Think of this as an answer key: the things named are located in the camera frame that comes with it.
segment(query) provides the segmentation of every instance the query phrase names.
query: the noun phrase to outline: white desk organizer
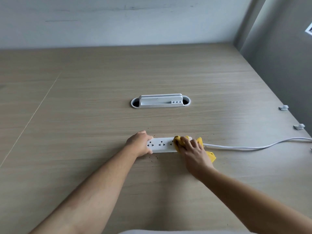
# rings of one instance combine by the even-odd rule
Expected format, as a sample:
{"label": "white desk organizer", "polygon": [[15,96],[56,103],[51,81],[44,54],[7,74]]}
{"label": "white desk organizer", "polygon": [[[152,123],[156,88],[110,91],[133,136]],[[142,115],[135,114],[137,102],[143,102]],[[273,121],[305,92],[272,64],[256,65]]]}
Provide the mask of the white desk organizer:
{"label": "white desk organizer", "polygon": [[131,101],[133,108],[186,107],[190,104],[191,99],[182,94],[141,95]]}

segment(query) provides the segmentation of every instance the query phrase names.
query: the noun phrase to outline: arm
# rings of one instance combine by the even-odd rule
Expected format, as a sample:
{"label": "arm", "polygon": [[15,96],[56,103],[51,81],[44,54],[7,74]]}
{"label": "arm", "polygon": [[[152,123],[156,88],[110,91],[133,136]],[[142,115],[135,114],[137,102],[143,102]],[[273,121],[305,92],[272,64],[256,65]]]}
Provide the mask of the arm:
{"label": "arm", "polygon": [[180,151],[188,171],[210,189],[250,232],[312,233],[312,220],[267,195],[214,169],[203,147],[185,137]]}
{"label": "arm", "polygon": [[122,150],[81,183],[30,234],[101,233],[135,159],[152,153],[146,147],[152,138],[146,131],[130,137]]}

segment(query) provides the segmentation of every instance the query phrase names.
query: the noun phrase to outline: forearm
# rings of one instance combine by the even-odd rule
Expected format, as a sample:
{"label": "forearm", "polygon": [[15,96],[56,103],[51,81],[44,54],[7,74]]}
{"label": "forearm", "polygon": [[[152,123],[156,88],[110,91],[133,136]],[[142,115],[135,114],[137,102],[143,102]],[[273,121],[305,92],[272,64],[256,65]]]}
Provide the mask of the forearm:
{"label": "forearm", "polygon": [[74,190],[31,233],[101,233],[136,159],[125,147]]}
{"label": "forearm", "polygon": [[255,233],[312,233],[312,220],[235,179],[207,168],[200,180]]}

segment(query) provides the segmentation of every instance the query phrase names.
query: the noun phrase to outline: wall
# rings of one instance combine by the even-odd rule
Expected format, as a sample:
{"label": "wall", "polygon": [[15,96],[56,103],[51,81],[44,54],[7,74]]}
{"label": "wall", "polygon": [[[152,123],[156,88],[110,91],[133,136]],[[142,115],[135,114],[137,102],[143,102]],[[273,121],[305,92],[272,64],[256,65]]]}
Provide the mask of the wall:
{"label": "wall", "polygon": [[312,0],[267,1],[241,53],[312,135]]}
{"label": "wall", "polygon": [[231,42],[252,0],[0,0],[0,48]]}

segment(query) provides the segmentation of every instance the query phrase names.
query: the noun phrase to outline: white power cable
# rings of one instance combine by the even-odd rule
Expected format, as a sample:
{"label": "white power cable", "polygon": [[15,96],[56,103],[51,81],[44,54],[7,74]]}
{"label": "white power cable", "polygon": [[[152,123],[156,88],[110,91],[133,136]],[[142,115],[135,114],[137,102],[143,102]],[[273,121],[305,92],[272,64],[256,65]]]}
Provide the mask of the white power cable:
{"label": "white power cable", "polygon": [[304,137],[293,137],[293,138],[289,138],[289,139],[284,139],[284,140],[280,140],[280,141],[277,141],[273,144],[270,144],[270,145],[267,145],[267,146],[263,146],[263,147],[237,147],[237,146],[222,146],[222,145],[214,145],[214,144],[203,144],[204,146],[206,147],[213,147],[213,148],[220,148],[220,149],[252,149],[252,150],[257,150],[257,149],[266,149],[266,148],[269,148],[273,145],[276,145],[278,143],[282,143],[282,142],[286,142],[286,141],[289,141],[289,140],[293,140],[293,139],[305,139],[305,140],[310,140],[312,141],[312,138],[304,138]]}

